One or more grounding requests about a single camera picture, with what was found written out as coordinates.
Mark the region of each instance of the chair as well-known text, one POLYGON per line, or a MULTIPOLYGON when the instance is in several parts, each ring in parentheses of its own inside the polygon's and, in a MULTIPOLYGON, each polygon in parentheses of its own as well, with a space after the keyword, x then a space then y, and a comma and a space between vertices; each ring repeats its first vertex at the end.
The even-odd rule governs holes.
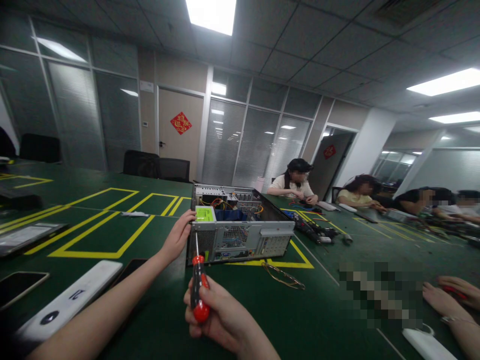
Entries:
POLYGON ((335 203, 339 196, 339 192, 343 189, 343 187, 333 186, 331 188, 331 202, 335 203))
POLYGON ((60 161, 60 140, 51 136, 23 134, 19 157, 44 163, 58 163, 60 161))
POLYGON ((149 152, 127 150, 123 157, 123 174, 161 179, 160 157, 149 152))
POLYGON ((190 161, 161 157, 160 173, 163 180, 190 183, 190 161))

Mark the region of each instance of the air vent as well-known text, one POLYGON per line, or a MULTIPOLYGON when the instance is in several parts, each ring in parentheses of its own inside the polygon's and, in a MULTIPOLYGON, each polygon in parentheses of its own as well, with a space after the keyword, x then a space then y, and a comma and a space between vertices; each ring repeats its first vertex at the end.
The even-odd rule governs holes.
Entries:
POLYGON ((388 0, 375 16, 397 26, 404 27, 441 0, 388 0))

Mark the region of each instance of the doorway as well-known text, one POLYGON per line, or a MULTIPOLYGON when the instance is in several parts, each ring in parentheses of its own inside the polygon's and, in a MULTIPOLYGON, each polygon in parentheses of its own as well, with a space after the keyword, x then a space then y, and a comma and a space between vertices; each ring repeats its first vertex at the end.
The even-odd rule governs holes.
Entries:
POLYGON ((197 174, 197 156, 204 98, 186 93, 158 89, 158 155, 190 161, 190 180, 197 174), (170 122, 183 113, 191 127, 180 134, 170 122))
POLYGON ((355 132, 327 126, 313 161, 308 183, 314 194, 325 201, 355 138, 355 132))

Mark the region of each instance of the white remote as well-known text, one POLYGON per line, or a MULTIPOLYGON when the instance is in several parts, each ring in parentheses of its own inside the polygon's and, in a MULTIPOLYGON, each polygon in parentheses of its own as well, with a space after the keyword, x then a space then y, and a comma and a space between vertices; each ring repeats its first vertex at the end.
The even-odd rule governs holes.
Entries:
POLYGON ((121 262, 100 261, 27 321, 15 335, 21 341, 44 342, 93 301, 122 267, 121 262))
POLYGON ((403 329, 402 334, 425 360, 457 360, 450 351, 427 332, 403 329))

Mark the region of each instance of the office room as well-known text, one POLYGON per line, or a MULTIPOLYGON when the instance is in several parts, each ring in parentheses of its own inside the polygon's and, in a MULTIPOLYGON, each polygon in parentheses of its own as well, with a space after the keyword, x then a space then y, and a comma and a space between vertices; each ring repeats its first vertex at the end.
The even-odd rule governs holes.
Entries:
POLYGON ((480 2, 0 5, 5 359, 480 359, 480 2))

